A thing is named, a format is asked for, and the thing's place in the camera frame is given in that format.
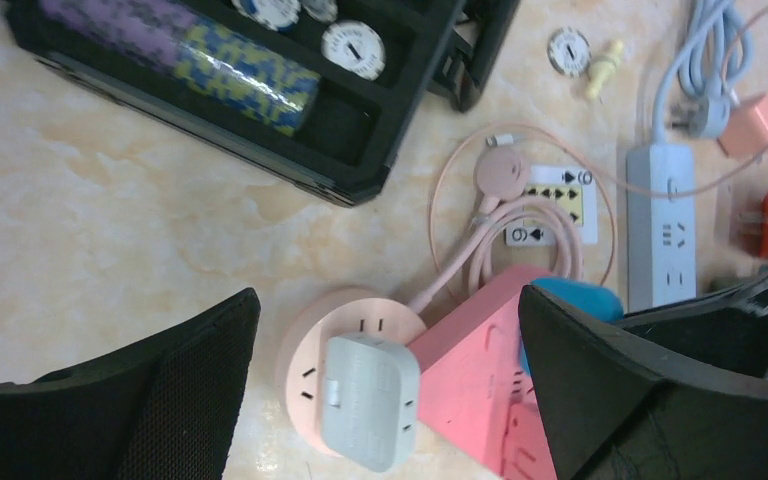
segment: yellow earplug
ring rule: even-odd
[[[605,82],[614,76],[622,62],[624,48],[625,45],[621,40],[614,40],[604,55],[600,55],[590,62],[590,68],[587,69],[590,83],[587,84],[587,90],[584,92],[588,100],[596,99]]]

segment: poker chip case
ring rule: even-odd
[[[304,12],[283,31],[230,0],[9,0],[6,18],[57,74],[351,207],[382,191],[426,90],[475,104],[517,4],[338,0],[338,22],[381,37],[374,80],[327,60],[328,25]],[[454,31],[470,8],[474,46]]]

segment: white poker chip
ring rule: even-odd
[[[590,66],[590,44],[578,30],[567,27],[553,33],[547,51],[555,70],[568,77],[581,76]]]
[[[301,0],[302,7],[314,20],[322,23],[337,21],[337,0]]]
[[[299,0],[231,0],[237,11],[264,27],[282,31],[299,21]]]
[[[381,36],[369,25],[355,20],[328,27],[322,36],[322,55],[367,80],[378,78],[386,61]]]

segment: light blue cable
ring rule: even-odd
[[[699,29],[699,24],[716,5],[715,0],[696,0],[690,26],[687,29],[688,36]],[[720,78],[720,66],[726,54],[726,48],[737,37],[737,32],[745,24],[743,18],[734,6],[728,7],[719,19],[714,23],[709,33],[713,33],[710,72],[704,72],[706,61],[705,50],[708,42],[697,43],[689,57],[689,60],[679,70],[679,82],[685,95],[698,99],[704,96],[725,96],[725,91]],[[726,69],[727,87],[731,88],[746,75],[755,57],[755,46],[752,36],[745,32],[740,38],[741,52],[735,50],[729,57]]]
[[[670,91],[673,78],[678,74],[681,66],[688,61],[693,50],[699,44],[704,44],[708,38],[708,33],[717,21],[722,20],[723,13],[729,7],[734,5],[734,0],[720,0],[708,10],[708,14],[699,22],[698,28],[694,31],[684,43],[681,51],[676,55],[675,60],[667,69],[661,84],[658,85],[658,91],[655,93],[655,107],[652,118],[652,140],[654,143],[665,143],[667,141],[667,126],[665,124],[664,113],[667,110],[667,95]]]

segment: purple chip roll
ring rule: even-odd
[[[50,19],[112,50],[168,71],[198,15],[175,0],[40,0]]]

